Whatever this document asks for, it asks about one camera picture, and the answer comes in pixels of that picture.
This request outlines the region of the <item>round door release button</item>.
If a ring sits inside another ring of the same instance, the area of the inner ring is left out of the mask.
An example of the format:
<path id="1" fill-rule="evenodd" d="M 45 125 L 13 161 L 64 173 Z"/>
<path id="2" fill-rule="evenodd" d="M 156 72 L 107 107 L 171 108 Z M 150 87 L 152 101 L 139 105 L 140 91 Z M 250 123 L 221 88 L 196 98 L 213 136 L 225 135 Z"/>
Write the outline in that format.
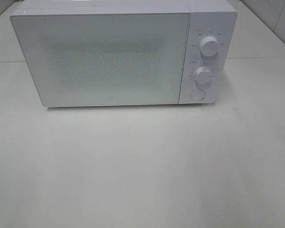
<path id="1" fill-rule="evenodd" d="M 201 102 L 205 98 L 205 91 L 202 89 L 196 89 L 191 92 L 190 97 L 196 102 Z"/>

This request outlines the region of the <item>white microwave door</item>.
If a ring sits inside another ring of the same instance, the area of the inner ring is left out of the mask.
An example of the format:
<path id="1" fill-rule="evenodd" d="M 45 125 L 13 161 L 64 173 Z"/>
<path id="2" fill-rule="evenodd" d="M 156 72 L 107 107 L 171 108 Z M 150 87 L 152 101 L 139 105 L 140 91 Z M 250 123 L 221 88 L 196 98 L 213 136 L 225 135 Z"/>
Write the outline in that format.
<path id="1" fill-rule="evenodd" d="M 12 16 L 47 107 L 176 104 L 188 13 Z"/>

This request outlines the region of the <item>white dial knob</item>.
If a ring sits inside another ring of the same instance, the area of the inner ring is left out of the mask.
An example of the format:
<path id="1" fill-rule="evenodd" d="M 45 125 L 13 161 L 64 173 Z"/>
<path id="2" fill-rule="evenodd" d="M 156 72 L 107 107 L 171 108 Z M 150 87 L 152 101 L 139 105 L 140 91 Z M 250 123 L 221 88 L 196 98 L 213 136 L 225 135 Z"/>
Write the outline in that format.
<path id="1" fill-rule="evenodd" d="M 209 67 L 200 67 L 195 71 L 194 78 L 197 84 L 206 85 L 211 81 L 212 71 Z"/>
<path id="2" fill-rule="evenodd" d="M 199 48 L 202 55 L 211 57 L 217 54 L 220 46 L 220 40 L 217 36 L 209 34 L 201 38 Z"/>

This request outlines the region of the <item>white microwave oven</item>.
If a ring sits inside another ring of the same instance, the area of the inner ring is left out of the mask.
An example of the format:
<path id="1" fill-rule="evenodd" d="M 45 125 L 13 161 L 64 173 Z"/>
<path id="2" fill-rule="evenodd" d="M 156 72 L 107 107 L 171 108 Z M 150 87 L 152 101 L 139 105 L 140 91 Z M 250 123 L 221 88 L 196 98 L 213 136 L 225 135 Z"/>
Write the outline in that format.
<path id="1" fill-rule="evenodd" d="M 237 11 L 226 0 L 26 0 L 10 16 L 45 107 L 210 104 Z"/>

